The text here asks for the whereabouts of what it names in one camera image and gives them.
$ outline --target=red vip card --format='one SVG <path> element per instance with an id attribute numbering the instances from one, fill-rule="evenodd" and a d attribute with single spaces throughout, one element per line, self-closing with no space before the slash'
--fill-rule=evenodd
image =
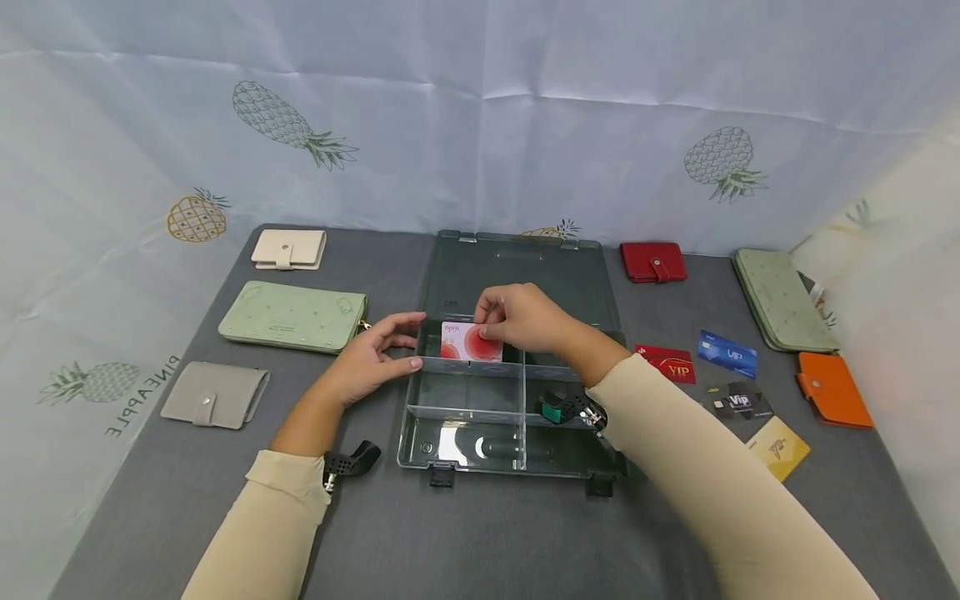
<path id="1" fill-rule="evenodd" d="M 697 382 L 697 374 L 693 371 L 690 353 L 686 350 L 637 344 L 636 351 L 670 381 L 677 383 Z"/>

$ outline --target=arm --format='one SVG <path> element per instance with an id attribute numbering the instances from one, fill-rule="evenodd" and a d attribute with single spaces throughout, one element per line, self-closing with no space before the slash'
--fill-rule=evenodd
<path id="1" fill-rule="evenodd" d="M 474 320 L 489 323 L 483 335 L 555 352 L 580 374 L 607 411 L 604 436 L 704 546 L 725 597 L 876 599 L 850 559 L 744 444 L 641 356 L 573 320 L 531 284 L 491 288 Z"/>
<path id="2" fill-rule="evenodd" d="M 183 593 L 186 600 L 275 600 L 300 594 L 317 527 L 330 496 L 323 488 L 324 454 L 344 411 L 384 382 L 417 371 L 417 357 L 393 360 L 384 351 L 412 348 L 399 331 L 426 315 L 392 315 L 355 337 L 310 387 L 247 473 L 227 517 Z"/>

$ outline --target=blue vip card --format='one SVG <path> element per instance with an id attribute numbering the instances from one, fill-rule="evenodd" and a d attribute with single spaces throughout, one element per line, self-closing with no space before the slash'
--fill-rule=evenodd
<path id="1" fill-rule="evenodd" d="M 756 379 L 756 350 L 749 346 L 701 330 L 697 356 L 724 369 Z"/>

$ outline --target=black vip card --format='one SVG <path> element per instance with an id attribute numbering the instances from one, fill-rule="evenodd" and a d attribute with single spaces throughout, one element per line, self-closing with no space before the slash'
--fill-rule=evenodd
<path id="1" fill-rule="evenodd" d="M 721 420 L 763 419 L 774 414 L 770 402 L 754 381 L 734 381 L 710 388 L 704 404 Z"/>

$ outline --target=pineapple text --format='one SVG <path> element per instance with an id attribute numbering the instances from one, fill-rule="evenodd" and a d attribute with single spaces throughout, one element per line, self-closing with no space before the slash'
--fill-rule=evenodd
<path id="1" fill-rule="evenodd" d="M 171 356 L 167 359 L 167 364 L 163 369 L 143 380 L 143 383 L 137 386 L 136 392 L 127 399 L 127 405 L 120 412 L 120 416 L 114 420 L 114 424 L 104 432 L 105 436 L 119 438 L 127 427 L 132 423 L 132 418 L 139 415 L 143 404 L 150 399 L 150 395 L 161 388 L 166 382 L 173 378 L 174 372 L 180 359 L 177 356 Z"/>

